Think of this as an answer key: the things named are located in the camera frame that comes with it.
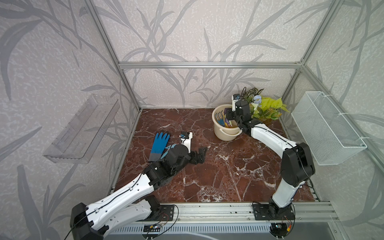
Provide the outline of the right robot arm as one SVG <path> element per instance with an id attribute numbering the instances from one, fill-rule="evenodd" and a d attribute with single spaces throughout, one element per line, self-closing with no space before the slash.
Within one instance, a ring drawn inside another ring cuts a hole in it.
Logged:
<path id="1" fill-rule="evenodd" d="M 269 200 L 269 212 L 270 215 L 286 212 L 298 189 L 316 172 L 309 146 L 290 141 L 253 119 L 247 101 L 233 99 L 232 109 L 226 111 L 226 117 L 234 120 L 242 133 L 262 142 L 282 159 L 282 179 Z"/>

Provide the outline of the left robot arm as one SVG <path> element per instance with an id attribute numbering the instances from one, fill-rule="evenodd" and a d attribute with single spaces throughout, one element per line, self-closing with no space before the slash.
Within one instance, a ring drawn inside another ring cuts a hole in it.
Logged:
<path id="1" fill-rule="evenodd" d="M 207 150 L 189 151 L 177 144 L 116 192 L 90 205 L 77 204 L 72 208 L 70 234 L 75 240 L 102 240 L 127 224 L 157 216 L 160 203 L 152 192 L 171 182 L 185 166 L 204 163 Z"/>

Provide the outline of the teal spray bottle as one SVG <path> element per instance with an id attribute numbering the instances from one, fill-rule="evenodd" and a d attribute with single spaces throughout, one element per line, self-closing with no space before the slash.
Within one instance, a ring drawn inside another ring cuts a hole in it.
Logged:
<path id="1" fill-rule="evenodd" d="M 160 160 L 162 161 L 167 156 L 167 154 L 169 153 L 169 150 L 173 149 L 176 145 L 177 144 L 173 144 L 173 145 L 169 145 L 169 146 L 165 147 L 165 152 L 162 154 Z"/>

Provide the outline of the purple trowel pink handle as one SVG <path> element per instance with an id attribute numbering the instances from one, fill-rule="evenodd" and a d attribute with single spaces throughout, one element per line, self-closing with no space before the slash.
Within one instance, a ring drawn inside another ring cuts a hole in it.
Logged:
<path id="1" fill-rule="evenodd" d="M 225 122 L 225 126 L 227 127 L 227 128 L 231 128 L 232 127 L 232 124 L 231 124 L 231 122 L 228 120 L 228 118 L 227 118 L 227 111 L 228 111 L 228 109 L 229 108 L 225 108 L 224 109 L 224 122 Z"/>

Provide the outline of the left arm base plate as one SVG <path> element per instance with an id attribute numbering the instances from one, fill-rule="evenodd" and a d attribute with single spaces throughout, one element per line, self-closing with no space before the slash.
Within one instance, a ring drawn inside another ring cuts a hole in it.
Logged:
<path id="1" fill-rule="evenodd" d="M 144 198 L 150 204 L 151 214 L 144 219 L 144 222 L 167 222 L 174 219 L 175 206 L 161 205 L 157 198 L 153 195 Z"/>

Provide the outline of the cream plastic bucket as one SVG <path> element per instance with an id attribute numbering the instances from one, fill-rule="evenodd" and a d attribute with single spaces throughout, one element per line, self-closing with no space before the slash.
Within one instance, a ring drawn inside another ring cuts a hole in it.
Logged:
<path id="1" fill-rule="evenodd" d="M 224 104 L 216 107 L 212 112 L 212 120 L 214 122 L 214 133 L 222 141 L 232 141 L 237 136 L 239 136 L 242 133 L 242 130 L 238 127 L 237 123 L 235 121 L 230 121 L 232 124 L 231 128 L 222 127 L 218 124 L 215 118 L 215 114 L 224 111 L 225 108 L 231 108 L 231 104 Z"/>

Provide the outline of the blue fork yellow handle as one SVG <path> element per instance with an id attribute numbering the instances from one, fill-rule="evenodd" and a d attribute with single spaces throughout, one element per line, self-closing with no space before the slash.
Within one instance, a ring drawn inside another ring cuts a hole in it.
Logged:
<path id="1" fill-rule="evenodd" d="M 224 111 L 220 111 L 218 113 L 215 114 L 215 118 L 216 118 L 216 121 L 218 122 L 218 124 L 222 127 L 225 127 L 225 121 L 224 121 L 224 115 L 223 115 L 223 112 Z"/>

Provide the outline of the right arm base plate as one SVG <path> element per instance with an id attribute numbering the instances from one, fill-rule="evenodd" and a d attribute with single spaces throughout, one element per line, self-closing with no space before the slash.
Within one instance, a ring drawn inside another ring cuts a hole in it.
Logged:
<path id="1" fill-rule="evenodd" d="M 296 219 L 296 214 L 293 209 L 292 203 L 288 204 L 286 207 L 279 208 L 273 201 L 270 201 L 266 204 L 259 202 L 252 203 L 253 214 L 255 220 L 257 221 L 281 221 L 281 220 L 290 220 L 293 221 Z"/>

